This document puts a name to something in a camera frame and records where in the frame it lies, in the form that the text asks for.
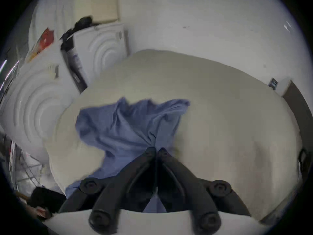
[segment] white wall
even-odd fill
[[[313,112],[309,50],[280,0],[118,1],[131,53],[163,49],[203,57],[266,84],[290,77]]]

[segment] blue towel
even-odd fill
[[[142,100],[129,105],[125,98],[102,107],[80,110],[76,131],[82,141],[105,151],[102,166],[88,177],[99,179],[117,175],[148,147],[164,147],[171,152],[180,116],[187,111],[188,100],[175,99],[162,104]],[[69,197],[80,181],[65,190]]]

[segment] black object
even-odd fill
[[[83,180],[59,213],[92,209],[90,226],[100,234],[113,234],[119,210],[142,212],[156,191],[167,212],[192,212],[196,234],[220,228],[218,211],[250,216],[229,183],[198,179],[165,149],[157,152],[153,147],[115,177]]]
[[[36,208],[40,206],[47,208],[51,213],[56,213],[65,202],[66,197],[56,191],[52,191],[42,187],[36,187],[27,201],[27,204]]]
[[[67,53],[69,50],[74,48],[74,42],[72,35],[82,29],[86,29],[88,27],[96,26],[98,24],[92,22],[91,17],[81,18],[78,22],[75,23],[73,29],[69,29],[65,32],[60,39],[62,39],[63,43],[61,44],[61,51],[65,51]],[[69,71],[74,79],[76,86],[78,87],[80,92],[83,92],[87,88],[87,84],[80,74],[79,70],[71,64],[68,64]]]
[[[268,86],[271,87],[273,90],[276,90],[277,84],[278,82],[274,78],[272,78]]]

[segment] mattress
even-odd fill
[[[207,59],[143,50],[101,73],[59,118],[46,142],[60,188],[83,179],[104,151],[82,143],[75,130],[81,108],[151,98],[190,100],[175,139],[176,157],[199,178],[225,180],[252,216],[261,219],[295,186],[299,127],[287,103],[248,74]]]

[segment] black bolt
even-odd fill
[[[89,219],[89,222],[94,228],[107,227],[110,225],[110,218],[107,214],[101,211],[95,211],[95,213]]]
[[[200,227],[204,230],[210,230],[218,225],[218,217],[214,213],[205,214],[201,219]]]
[[[87,182],[85,184],[86,188],[92,188],[92,187],[95,187],[95,186],[96,186],[96,183],[94,181],[90,181],[90,182]]]
[[[224,191],[226,191],[226,185],[221,184],[221,183],[216,184],[216,185],[214,186],[214,188],[217,189],[219,192],[224,192]]]

